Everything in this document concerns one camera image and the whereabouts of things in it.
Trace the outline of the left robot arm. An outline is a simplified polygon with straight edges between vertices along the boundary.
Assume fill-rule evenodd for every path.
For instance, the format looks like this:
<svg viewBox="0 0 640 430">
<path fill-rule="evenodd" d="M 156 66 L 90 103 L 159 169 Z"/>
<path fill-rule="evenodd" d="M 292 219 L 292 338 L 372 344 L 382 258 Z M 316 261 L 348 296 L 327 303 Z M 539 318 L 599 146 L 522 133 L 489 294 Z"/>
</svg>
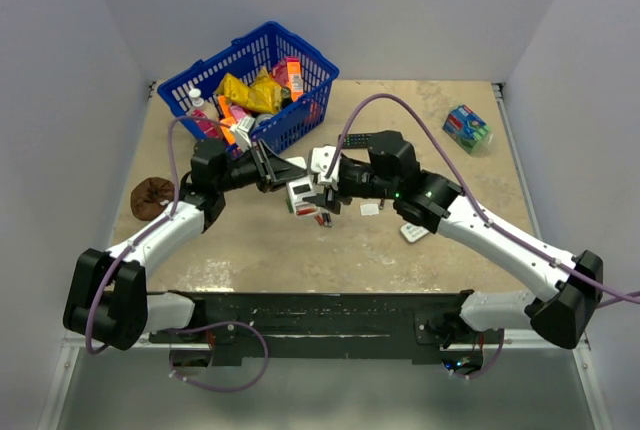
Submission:
<svg viewBox="0 0 640 430">
<path fill-rule="evenodd" d="M 284 159 L 258 142 L 234 158 L 219 140 L 197 143 L 178 198 L 152 222 L 107 249 L 78 258 L 63 315 L 64 327 L 85 338 L 96 355 L 108 347 L 131 348 L 145 333 L 173 331 L 200 340 L 207 318 L 195 301 L 176 292 L 150 294 L 147 280 L 169 257 L 206 232 L 225 207 L 226 193 L 254 185 L 277 191 L 307 174 L 302 157 Z"/>
</svg>

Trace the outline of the white battery cover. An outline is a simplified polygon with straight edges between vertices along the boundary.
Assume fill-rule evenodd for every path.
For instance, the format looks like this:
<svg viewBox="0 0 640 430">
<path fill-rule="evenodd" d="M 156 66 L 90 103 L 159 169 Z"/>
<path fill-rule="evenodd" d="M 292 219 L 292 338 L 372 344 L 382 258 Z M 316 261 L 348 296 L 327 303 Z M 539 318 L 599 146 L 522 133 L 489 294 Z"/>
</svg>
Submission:
<svg viewBox="0 0 640 430">
<path fill-rule="evenodd" d="M 380 207 L 376 203 L 362 203 L 360 205 L 360 214 L 365 216 L 376 216 L 380 214 Z"/>
</svg>

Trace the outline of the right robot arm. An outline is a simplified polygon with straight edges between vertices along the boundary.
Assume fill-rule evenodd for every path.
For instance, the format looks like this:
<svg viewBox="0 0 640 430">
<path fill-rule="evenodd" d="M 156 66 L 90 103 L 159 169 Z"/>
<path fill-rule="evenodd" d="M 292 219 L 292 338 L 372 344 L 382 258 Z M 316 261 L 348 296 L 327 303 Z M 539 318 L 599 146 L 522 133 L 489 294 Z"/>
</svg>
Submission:
<svg viewBox="0 0 640 430">
<path fill-rule="evenodd" d="M 428 324 L 444 344 L 466 343 L 487 330 L 531 329 L 557 347 L 577 346 L 602 299 L 599 256 L 555 248 L 472 202 L 460 185 L 421 169 L 414 147 L 399 132 L 373 134 L 367 151 L 366 162 L 334 146 L 311 151 L 310 173 L 325 189 L 320 206 L 338 212 L 352 197 L 390 200 L 406 222 L 475 251 L 525 287 L 461 292 L 452 309 Z"/>
</svg>

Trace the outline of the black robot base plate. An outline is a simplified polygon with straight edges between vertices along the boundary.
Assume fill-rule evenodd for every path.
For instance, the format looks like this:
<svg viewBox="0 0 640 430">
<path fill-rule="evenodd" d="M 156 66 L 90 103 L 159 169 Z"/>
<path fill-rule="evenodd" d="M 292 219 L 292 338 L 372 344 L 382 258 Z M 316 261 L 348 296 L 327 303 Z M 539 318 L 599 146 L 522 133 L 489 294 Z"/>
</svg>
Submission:
<svg viewBox="0 0 640 430">
<path fill-rule="evenodd" d="M 159 331 L 154 344 L 213 348 L 216 365 L 268 355 L 302 359 L 409 360 L 456 367 L 482 363 L 495 330 L 466 328 L 456 311 L 468 297 L 419 293 L 195 293 L 188 333 Z"/>
</svg>

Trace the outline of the white red remote control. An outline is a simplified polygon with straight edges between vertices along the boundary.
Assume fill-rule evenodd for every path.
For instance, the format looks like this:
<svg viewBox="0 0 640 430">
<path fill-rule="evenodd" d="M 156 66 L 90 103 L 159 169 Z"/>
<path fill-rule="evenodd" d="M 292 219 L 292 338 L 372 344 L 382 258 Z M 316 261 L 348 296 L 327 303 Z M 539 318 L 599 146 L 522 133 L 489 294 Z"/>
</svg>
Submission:
<svg viewBox="0 0 640 430">
<path fill-rule="evenodd" d="M 286 184 L 289 207 L 297 218 L 314 217 L 320 213 L 312 200 L 317 195 L 311 176 L 289 181 Z"/>
</svg>

